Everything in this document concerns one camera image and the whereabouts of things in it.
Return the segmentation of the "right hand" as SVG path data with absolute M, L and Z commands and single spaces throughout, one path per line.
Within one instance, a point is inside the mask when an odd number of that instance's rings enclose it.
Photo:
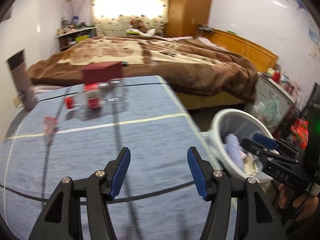
M 284 209 L 285 207 L 287 207 L 287 203 L 289 201 L 289 198 L 287 195 L 288 189 L 289 188 L 287 186 L 285 186 L 284 184 L 280 184 L 278 187 L 278 190 L 280 191 L 278 205 L 281 209 Z M 292 206 L 294 208 L 298 208 L 298 207 L 302 206 L 302 210 L 301 210 L 299 216 L 295 219 L 295 221 L 300 221 L 300 220 L 303 220 L 303 219 L 306 219 L 306 218 L 312 216 L 317 209 L 318 201 L 319 201 L 318 197 L 315 197 L 313 195 L 307 196 L 307 194 L 303 194 L 299 198 L 295 199 Z

